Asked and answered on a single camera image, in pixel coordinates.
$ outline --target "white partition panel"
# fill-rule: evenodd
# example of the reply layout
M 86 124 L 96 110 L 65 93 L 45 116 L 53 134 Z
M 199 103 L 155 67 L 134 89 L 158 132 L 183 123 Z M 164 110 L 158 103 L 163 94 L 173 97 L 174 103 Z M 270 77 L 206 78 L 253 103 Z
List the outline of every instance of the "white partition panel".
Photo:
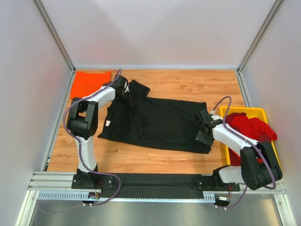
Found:
M 42 161 L 71 72 L 31 0 L 0 7 L 1 225 L 15 225 Z
M 76 67 L 237 68 L 274 0 L 43 0 Z
M 297 225 L 301 225 L 301 1 L 284 1 L 250 58 L 243 78 L 251 104 L 278 134 L 277 152 Z

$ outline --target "red fabric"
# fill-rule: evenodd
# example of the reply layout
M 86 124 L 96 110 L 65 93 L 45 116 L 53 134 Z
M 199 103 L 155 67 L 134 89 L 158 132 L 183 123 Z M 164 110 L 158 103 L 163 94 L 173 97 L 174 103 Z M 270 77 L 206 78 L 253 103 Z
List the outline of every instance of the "red fabric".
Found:
M 277 140 L 277 134 L 269 127 L 268 124 L 258 118 L 249 119 L 245 113 L 232 113 L 227 115 L 226 123 L 233 129 L 243 135 L 261 141 Z M 240 157 L 233 150 L 229 149 L 230 162 L 232 166 L 240 166 Z

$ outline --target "floor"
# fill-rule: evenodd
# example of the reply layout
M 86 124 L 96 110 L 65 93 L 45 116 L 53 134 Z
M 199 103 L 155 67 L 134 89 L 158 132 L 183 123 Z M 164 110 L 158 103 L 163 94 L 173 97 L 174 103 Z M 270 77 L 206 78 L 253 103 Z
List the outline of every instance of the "floor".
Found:
M 85 70 L 105 72 L 105 70 Z M 137 80 L 150 88 L 149 97 L 206 102 L 210 112 L 224 96 L 232 97 L 232 106 L 244 106 L 243 98 L 232 70 L 124 70 L 129 81 Z M 107 103 L 99 110 L 98 130 L 103 129 Z M 209 154 L 167 151 L 139 147 L 95 136 L 95 158 L 100 172 L 112 173 L 186 173 L 209 174 L 226 163 L 223 145 L 215 141 Z M 66 134 L 61 125 L 48 171 L 75 172 L 78 155 L 73 138 Z

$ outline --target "wooden table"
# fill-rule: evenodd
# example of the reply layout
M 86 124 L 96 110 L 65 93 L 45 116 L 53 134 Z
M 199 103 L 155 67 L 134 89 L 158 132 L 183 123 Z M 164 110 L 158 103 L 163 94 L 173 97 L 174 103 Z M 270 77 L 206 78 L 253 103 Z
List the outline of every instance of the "wooden table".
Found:
M 105 72 L 105 70 L 85 70 Z M 235 71 L 232 70 L 124 70 L 129 81 L 135 79 L 150 88 L 149 97 L 206 102 L 210 112 L 224 96 L 232 97 L 233 106 L 244 106 Z M 111 173 L 187 173 L 208 174 L 226 158 L 223 146 L 215 141 L 209 154 L 168 151 L 139 147 L 97 138 L 103 129 L 107 103 L 98 113 L 94 139 L 99 172 Z M 79 162 L 75 141 L 60 127 L 48 171 L 75 172 Z

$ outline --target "black shirt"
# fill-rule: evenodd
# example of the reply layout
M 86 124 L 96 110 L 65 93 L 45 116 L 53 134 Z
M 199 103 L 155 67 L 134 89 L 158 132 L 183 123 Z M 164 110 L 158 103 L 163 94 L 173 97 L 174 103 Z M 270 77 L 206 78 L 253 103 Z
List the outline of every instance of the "black shirt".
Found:
M 157 149 L 209 153 L 211 148 L 196 140 L 195 115 L 206 103 L 147 97 L 150 89 L 135 80 L 129 83 L 133 107 L 116 100 L 100 138 Z

